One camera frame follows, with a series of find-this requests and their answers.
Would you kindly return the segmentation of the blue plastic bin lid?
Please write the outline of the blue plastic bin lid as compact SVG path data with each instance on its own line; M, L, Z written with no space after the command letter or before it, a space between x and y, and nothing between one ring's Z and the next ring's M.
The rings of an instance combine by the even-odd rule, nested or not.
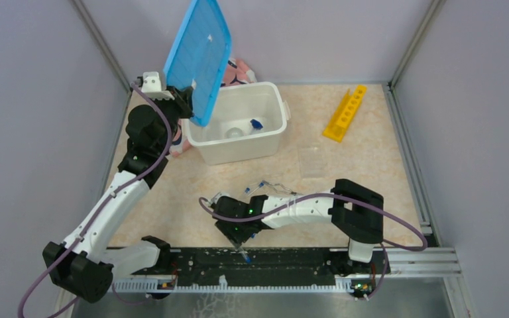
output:
M192 88L191 122L210 122L231 54L231 34L217 1L192 1L176 34L166 63L166 83L181 91Z

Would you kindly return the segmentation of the metal crucible tongs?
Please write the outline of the metal crucible tongs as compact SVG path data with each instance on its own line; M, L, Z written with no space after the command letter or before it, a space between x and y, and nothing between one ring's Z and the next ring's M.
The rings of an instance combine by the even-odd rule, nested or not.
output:
M262 183L276 193L282 193L282 194L286 194L286 195L299 195L300 194L299 192L296 192L281 183L272 183L272 182L268 182L266 180L263 180Z

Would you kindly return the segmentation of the white round ball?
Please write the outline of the white round ball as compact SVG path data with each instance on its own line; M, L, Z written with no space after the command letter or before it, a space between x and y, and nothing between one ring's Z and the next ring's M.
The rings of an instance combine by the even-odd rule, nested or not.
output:
M230 128L226 133L226 138L232 139L232 138L241 138L245 135L244 131L238 127Z

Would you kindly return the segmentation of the white plastic storage bin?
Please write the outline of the white plastic storage bin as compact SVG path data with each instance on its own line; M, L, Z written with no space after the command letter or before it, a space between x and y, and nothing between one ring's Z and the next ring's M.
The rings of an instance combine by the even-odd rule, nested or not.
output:
M278 87L264 81L221 88L208 125L187 120L182 128L214 166L276 154L290 117Z

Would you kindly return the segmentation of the blue clamp piece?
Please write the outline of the blue clamp piece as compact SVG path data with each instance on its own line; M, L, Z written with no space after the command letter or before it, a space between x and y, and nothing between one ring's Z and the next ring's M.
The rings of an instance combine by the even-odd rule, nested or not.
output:
M250 124L251 124L251 132L250 134L256 134L256 133L261 133L264 126L262 125L262 123L256 119L251 119L250 120Z

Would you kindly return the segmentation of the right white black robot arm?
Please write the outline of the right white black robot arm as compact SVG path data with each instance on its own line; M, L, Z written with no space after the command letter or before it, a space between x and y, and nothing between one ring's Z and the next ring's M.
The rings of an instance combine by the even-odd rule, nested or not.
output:
M349 238L347 265L355 273L372 265L373 248L383 241L383 196L348 179L336 180L325 193L256 195L248 202L218 195L204 206L236 248L263 230L331 223Z

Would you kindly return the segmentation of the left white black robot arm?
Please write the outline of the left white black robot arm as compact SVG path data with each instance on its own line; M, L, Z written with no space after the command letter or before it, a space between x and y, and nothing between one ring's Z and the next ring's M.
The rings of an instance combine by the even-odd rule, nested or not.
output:
M156 237L108 248L121 223L165 169L179 120L194 114L192 87L170 86L169 97L153 97L144 88L134 91L146 103L128 114L127 151L111 185L76 230L60 244L48 243L42 252L52 283L88 303L99 301L119 278L145 268L164 274L172 265L170 245Z

